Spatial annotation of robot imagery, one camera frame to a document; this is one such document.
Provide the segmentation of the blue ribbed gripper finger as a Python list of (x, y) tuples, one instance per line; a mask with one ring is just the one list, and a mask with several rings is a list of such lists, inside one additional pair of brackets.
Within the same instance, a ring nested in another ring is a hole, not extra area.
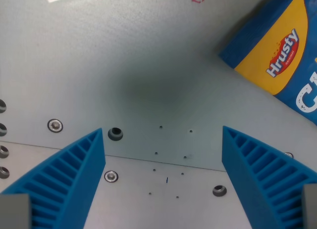
[(97, 129), (31, 169), (1, 194), (30, 197), (33, 229), (82, 229), (105, 165), (103, 131)]
[(222, 129), (222, 163), (254, 229), (302, 229), (303, 186), (315, 171), (238, 130)]

